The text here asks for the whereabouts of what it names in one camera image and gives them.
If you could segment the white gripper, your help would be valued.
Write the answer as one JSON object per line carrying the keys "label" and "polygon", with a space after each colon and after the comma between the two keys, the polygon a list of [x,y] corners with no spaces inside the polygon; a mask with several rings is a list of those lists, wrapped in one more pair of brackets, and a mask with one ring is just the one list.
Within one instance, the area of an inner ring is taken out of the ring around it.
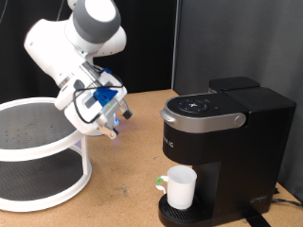
{"label": "white gripper", "polygon": [[118,132],[115,126],[117,110],[121,110],[126,119],[130,119],[130,110],[124,96],[127,90],[120,78],[113,74],[101,74],[87,87],[76,81],[72,92],[72,102],[64,109],[70,123],[82,134],[99,131],[110,139],[116,139]]}

